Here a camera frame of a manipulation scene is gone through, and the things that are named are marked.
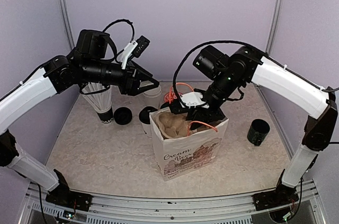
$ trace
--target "purple wall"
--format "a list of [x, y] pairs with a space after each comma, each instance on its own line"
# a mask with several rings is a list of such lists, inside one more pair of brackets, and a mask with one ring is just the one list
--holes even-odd
[[[136, 38], [151, 43], [138, 59], [157, 79], [172, 79], [184, 55], [196, 45], [217, 39], [234, 39], [264, 49], [275, 0], [67, 0], [74, 39], [83, 28], [102, 30], [110, 22], [127, 18], [134, 22]], [[111, 30], [118, 49], [130, 39], [128, 25]], [[233, 53], [238, 46], [222, 45]], [[185, 63], [179, 78], [207, 79]]]
[[[57, 0], [0, 0], [0, 96], [36, 66], [68, 46]], [[46, 100], [16, 121], [11, 133], [29, 154], [46, 162], [77, 89]], [[14, 223], [29, 181], [0, 168], [1, 223]]]
[[[339, 86], [339, 0], [283, 0], [272, 57], [311, 81]], [[307, 114], [282, 97], [264, 91], [292, 147], [303, 137]], [[332, 141], [339, 141], [338, 126]], [[314, 178], [329, 223], [339, 223], [339, 148], [329, 146], [309, 176]]]

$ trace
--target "black cable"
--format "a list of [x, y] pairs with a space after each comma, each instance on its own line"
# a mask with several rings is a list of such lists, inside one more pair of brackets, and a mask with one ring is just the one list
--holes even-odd
[[241, 41], [236, 41], [236, 40], [213, 40], [213, 41], [208, 41], [208, 42], [204, 42], [198, 46], [196, 46], [195, 48], [191, 49], [186, 55], [185, 57], [182, 59], [182, 61], [180, 62], [178, 68], [176, 69], [176, 71], [174, 72], [174, 75], [173, 75], [173, 90], [174, 90], [174, 93], [175, 93], [175, 96], [176, 98], [179, 100], [179, 102], [184, 106], [184, 107], [188, 107], [186, 106], [186, 104], [181, 100], [180, 96], [179, 96], [179, 93], [176, 89], [176, 78], [178, 76], [178, 73], [181, 69], [181, 67], [183, 66], [183, 64], [185, 63], [185, 61], [188, 59], [188, 57], [190, 56], [191, 53], [193, 53], [194, 51], [196, 51], [197, 49], [199, 48], [202, 48], [203, 46], [207, 46], [207, 45], [211, 45], [211, 44], [221, 44], [221, 43], [224, 43], [224, 44], [228, 44], [228, 43], [232, 43], [232, 44], [239, 44], [239, 45], [243, 45], [243, 46], [246, 46], [248, 48], [251, 48], [255, 51], [258, 51], [258, 52], [261, 52], [263, 53], [263, 51], [261, 51], [260, 49], [248, 44], [248, 43], [245, 43], [245, 42], [241, 42]]
[[[42, 68], [44, 64], [38, 66], [37, 68], [34, 69], [34, 71], [27, 77], [25, 78], [24, 81], [22, 81], [22, 84], [26, 83], [28, 81], [28, 79], [31, 78], [31, 76], [33, 76], [33, 74], [35, 72], [37, 72], [38, 69]], [[20, 86], [22, 86], [22, 84], [18, 84], [16, 87], [14, 87], [12, 90], [10, 90], [8, 93], [6, 93], [4, 96], [2, 96], [0, 98], [0, 101], [2, 101], [3, 99], [5, 99], [6, 97], [8, 97], [9, 95], [11, 95], [15, 90], [17, 90]]]
[[338, 90], [339, 90], [339, 87], [336, 88], [336, 89], [332, 89], [332, 90], [322, 89], [322, 91], [325, 92], [325, 93], [333, 93], [333, 92], [336, 92], [336, 91], [338, 91]]
[[37, 184], [37, 186], [39, 188], [40, 208], [41, 208], [41, 214], [42, 214], [43, 222], [44, 222], [44, 224], [48, 224], [47, 220], [46, 220], [46, 216], [44, 215], [44, 212], [43, 212], [43, 207], [42, 207], [41, 187], [40, 187], [39, 184]]
[[314, 86], [317, 89], [320, 89], [320, 87], [314, 83], [312, 83], [310, 80], [304, 78], [303, 76], [299, 75], [298, 73], [294, 72], [293, 70], [289, 69], [289, 68], [285, 68], [285, 66], [283, 66], [282, 64], [280, 64], [279, 62], [277, 62], [276, 60], [274, 60], [272, 57], [270, 56], [265, 56], [268, 60], [274, 62], [275, 64], [277, 64], [279, 67], [284, 68], [286, 71], [292, 73], [293, 75], [301, 78], [302, 80], [306, 81], [307, 83], [309, 83], [310, 85]]
[[84, 93], [84, 92], [83, 92], [83, 89], [85, 88], [85, 86], [84, 86], [84, 87], [82, 87], [82, 88], [79, 89], [79, 92], [80, 92], [80, 94], [82, 94], [82, 95], [93, 95], [93, 94], [97, 94], [97, 93], [104, 93], [104, 92], [108, 91], [108, 90], [110, 89], [110, 87], [111, 87], [111, 86], [108, 85], [108, 86], [105, 86], [104, 89], [101, 89], [101, 90], [98, 90], [98, 91], [94, 91], [94, 92]]
[[240, 93], [239, 98], [227, 98], [228, 101], [241, 101], [244, 98], [244, 92], [240, 90], [240, 87], [238, 87], [238, 92]]
[[299, 198], [298, 207], [297, 207], [295, 213], [291, 216], [291, 218], [287, 219], [287, 221], [290, 221], [291, 219], [293, 219], [297, 215], [299, 208], [300, 208], [300, 205], [301, 205], [301, 197], [302, 197], [302, 178], [300, 179], [300, 198]]
[[[134, 30], [134, 26], [133, 26], [133, 23], [131, 21], [129, 21], [128, 19], [118, 19], [118, 20], [115, 20], [114, 22], [110, 23], [109, 25], [107, 25], [105, 27], [105, 29], [103, 30], [103, 32], [105, 32], [109, 27], [117, 24], [117, 23], [120, 23], [120, 22], [124, 22], [124, 23], [127, 23], [131, 26], [132, 28], [132, 37], [131, 37], [131, 40], [130, 42], [132, 42], [134, 40], [134, 35], [135, 35], [135, 30]], [[123, 52], [123, 49], [121, 51], [119, 51], [116, 55], [114, 54], [114, 57], [112, 59], [108, 59], [108, 60], [105, 60], [105, 61], [108, 61], [108, 62], [113, 62], [115, 61], [116, 63], [120, 64], [121, 62], [118, 62], [117, 58], [118, 56]]]
[[103, 32], [105, 32], [109, 27], [111, 27], [112, 25], [115, 25], [117, 23], [120, 23], [120, 22], [125, 22], [127, 24], [129, 24], [132, 28], [132, 38], [131, 38], [131, 41], [134, 40], [134, 26], [133, 26], [133, 23], [131, 21], [129, 21], [128, 19], [118, 19], [118, 20], [115, 20], [114, 22], [110, 23], [109, 25], [107, 25], [105, 27], [105, 29], [103, 30]]

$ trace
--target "black mount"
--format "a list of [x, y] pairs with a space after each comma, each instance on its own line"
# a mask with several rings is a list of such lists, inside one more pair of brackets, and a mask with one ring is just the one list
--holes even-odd
[[[201, 89], [194, 89], [195, 92], [204, 94], [205, 90]], [[196, 107], [196, 108], [189, 108], [189, 107], [182, 107], [179, 100], [173, 100], [173, 102], [169, 105], [169, 108], [171, 109], [171, 112], [174, 114], [182, 114], [187, 113], [186, 120], [187, 121], [203, 121], [203, 122], [215, 122], [219, 120], [223, 120], [225, 118], [225, 115], [221, 108], [218, 108], [216, 110], [210, 110], [205, 109], [203, 107]], [[191, 125], [191, 129], [195, 130], [198, 127], [200, 127], [201, 124], [194, 123]]]
[[65, 56], [55, 56], [42, 66], [46, 71], [44, 77], [51, 80], [58, 94], [81, 82], [81, 70], [75, 68]]
[[54, 172], [59, 178], [59, 185], [47, 193], [46, 201], [62, 207], [88, 212], [92, 196], [86, 193], [71, 191], [62, 173], [56, 169], [54, 169]]
[[0, 135], [0, 167], [7, 166], [15, 156], [19, 156], [15, 148], [15, 138], [9, 130], [6, 130]]
[[253, 195], [255, 209], [257, 211], [280, 207], [299, 200], [296, 188], [290, 188], [281, 183], [282, 172], [278, 184], [273, 191], [260, 192]]
[[302, 144], [313, 151], [322, 151], [329, 145], [337, 121], [338, 110], [335, 103], [335, 94], [329, 93], [328, 96], [328, 106], [324, 113], [318, 119], [309, 116], [305, 125]]

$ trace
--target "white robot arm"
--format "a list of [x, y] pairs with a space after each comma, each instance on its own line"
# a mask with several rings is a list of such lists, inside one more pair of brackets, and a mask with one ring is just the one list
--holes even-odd
[[[193, 65], [213, 83], [206, 91], [195, 89], [193, 93], [179, 97], [175, 87], [176, 76], [188, 58], [198, 48], [214, 43], [236, 43], [244, 45], [232, 56], [224, 55], [213, 46], [201, 50]], [[305, 136], [289, 166], [282, 173], [276, 189], [272, 192], [254, 195], [257, 210], [287, 204], [295, 197], [296, 189], [303, 174], [312, 167], [320, 151], [331, 140], [336, 119], [337, 106], [332, 88], [324, 89], [282, 66], [266, 53], [238, 41], [210, 41], [192, 49], [180, 63], [173, 78], [173, 89], [177, 96], [169, 107], [172, 113], [188, 112], [188, 120], [211, 122], [223, 119], [220, 106], [229, 96], [247, 83], [266, 87], [295, 103], [308, 114]]]
[[[105, 32], [83, 30], [79, 35], [77, 46], [67, 56], [56, 56], [39, 66], [27, 79], [0, 99], [0, 166], [8, 167], [24, 177], [38, 183], [49, 193], [46, 200], [65, 207], [88, 211], [91, 195], [69, 190], [63, 175], [51, 170], [26, 153], [8, 128], [28, 110], [47, 98], [63, 92], [73, 85], [80, 89], [88, 82], [101, 83], [108, 89], [117, 85], [121, 94], [131, 96], [155, 88], [159, 82], [152, 74], [135, 62], [148, 46], [149, 41], [140, 37], [133, 41], [136, 49], [127, 50], [121, 64], [103, 60], [109, 44], [114, 53], [114, 43]], [[151, 85], [140, 87], [143, 81]]]

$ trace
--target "beige countertop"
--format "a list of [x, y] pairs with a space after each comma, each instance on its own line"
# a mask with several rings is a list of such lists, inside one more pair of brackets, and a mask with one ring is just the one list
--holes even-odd
[[[190, 83], [206, 89], [210, 83]], [[171, 83], [161, 83], [163, 93]], [[145, 106], [142, 95], [120, 95], [113, 87], [113, 109], [128, 107], [133, 120], [126, 126], [102, 124], [80, 96], [51, 152], [47, 166], [63, 173], [71, 189], [146, 198], [197, 198], [246, 193], [275, 187], [289, 162], [286, 150], [253, 85], [245, 97], [222, 106], [228, 128], [215, 162], [164, 181], [157, 169], [151, 138], [138, 120]], [[271, 131], [259, 147], [246, 138], [254, 119], [266, 120]]]

